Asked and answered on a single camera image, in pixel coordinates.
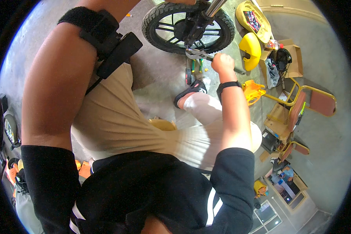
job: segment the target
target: plastic bottle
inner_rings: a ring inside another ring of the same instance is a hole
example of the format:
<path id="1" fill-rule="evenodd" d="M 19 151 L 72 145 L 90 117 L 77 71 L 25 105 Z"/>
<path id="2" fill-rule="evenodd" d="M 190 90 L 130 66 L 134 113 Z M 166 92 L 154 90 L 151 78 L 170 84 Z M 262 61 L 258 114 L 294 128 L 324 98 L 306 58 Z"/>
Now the plastic bottle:
<path id="1" fill-rule="evenodd" d="M 270 39 L 268 43 L 265 44 L 265 48 L 277 50 L 279 48 L 283 48 L 283 44 L 278 44 L 277 40 Z"/>

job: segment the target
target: wrench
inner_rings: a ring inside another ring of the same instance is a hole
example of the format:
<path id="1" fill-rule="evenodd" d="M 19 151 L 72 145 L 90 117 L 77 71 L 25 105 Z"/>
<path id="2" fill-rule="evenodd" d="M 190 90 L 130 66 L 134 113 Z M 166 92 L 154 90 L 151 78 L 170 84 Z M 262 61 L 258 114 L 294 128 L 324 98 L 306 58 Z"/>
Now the wrench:
<path id="1" fill-rule="evenodd" d="M 190 59 L 206 59 L 208 61 L 213 61 L 213 57 L 210 56 L 209 54 L 207 54 L 205 51 L 203 50 L 198 50 L 198 49 L 186 49 L 186 56 Z M 243 70 L 240 70 L 239 68 L 235 67 L 234 71 L 241 74 L 241 75 L 245 75 L 246 72 Z"/>

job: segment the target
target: black armband device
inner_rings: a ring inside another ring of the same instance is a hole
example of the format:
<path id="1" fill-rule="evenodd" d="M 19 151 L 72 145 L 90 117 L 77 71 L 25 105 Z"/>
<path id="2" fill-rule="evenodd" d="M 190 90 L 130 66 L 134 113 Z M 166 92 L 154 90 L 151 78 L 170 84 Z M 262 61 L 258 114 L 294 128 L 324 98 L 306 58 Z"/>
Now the black armband device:
<path id="1" fill-rule="evenodd" d="M 239 83 L 239 81 L 230 81 L 230 82 L 220 84 L 219 87 L 217 88 L 216 92 L 217 92 L 217 96 L 219 97 L 221 104 L 222 104 L 222 100 L 221 100 L 222 90 L 224 88 L 232 87 L 232 86 L 242 87 L 242 85 L 241 85 L 241 83 Z"/>
<path id="2" fill-rule="evenodd" d="M 119 24 L 106 10 L 95 12 L 87 7 L 75 7 L 66 12 L 58 24 L 62 22 L 80 27 L 79 37 L 95 47 L 99 61 L 103 60 L 96 72 L 99 79 L 87 89 L 86 95 L 143 46 L 132 32 L 125 36 L 117 33 Z"/>

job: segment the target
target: black sleeve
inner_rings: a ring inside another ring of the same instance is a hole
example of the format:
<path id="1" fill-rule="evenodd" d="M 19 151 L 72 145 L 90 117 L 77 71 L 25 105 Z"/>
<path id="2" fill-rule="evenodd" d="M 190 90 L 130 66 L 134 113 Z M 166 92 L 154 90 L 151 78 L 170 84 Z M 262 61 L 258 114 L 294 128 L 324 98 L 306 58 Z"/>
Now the black sleeve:
<path id="1" fill-rule="evenodd" d="M 69 233 L 71 209 L 80 189 L 74 154 L 48 146 L 21 146 L 34 211 L 45 233 Z"/>
<path id="2" fill-rule="evenodd" d="M 221 151 L 210 182 L 219 194 L 222 213 L 230 220 L 231 233 L 248 233 L 252 228 L 254 154 L 242 148 Z"/>

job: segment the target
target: black arm band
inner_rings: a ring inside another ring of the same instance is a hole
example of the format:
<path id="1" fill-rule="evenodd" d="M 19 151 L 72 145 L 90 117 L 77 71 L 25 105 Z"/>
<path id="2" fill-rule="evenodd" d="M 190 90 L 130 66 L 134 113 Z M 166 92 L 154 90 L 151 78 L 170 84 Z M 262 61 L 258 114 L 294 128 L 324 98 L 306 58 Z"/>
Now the black arm band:
<path id="1" fill-rule="evenodd" d="M 222 100 L 221 100 L 221 94 L 222 94 L 222 90 L 224 88 L 227 87 L 232 87 L 232 86 L 237 86 L 237 87 L 241 87 L 242 85 L 241 83 L 239 83 L 238 81 L 230 81 L 230 82 L 226 82 L 226 83 L 222 83 L 219 85 L 219 87 L 217 88 L 217 96 L 219 97 L 220 103 L 222 104 Z"/>
<path id="2" fill-rule="evenodd" d="M 122 35 L 117 34 L 119 24 L 106 10 L 92 11 L 84 6 L 70 9 L 58 21 L 67 22 L 81 28 L 79 36 L 97 50 L 100 59 L 106 59 L 116 47 Z"/>

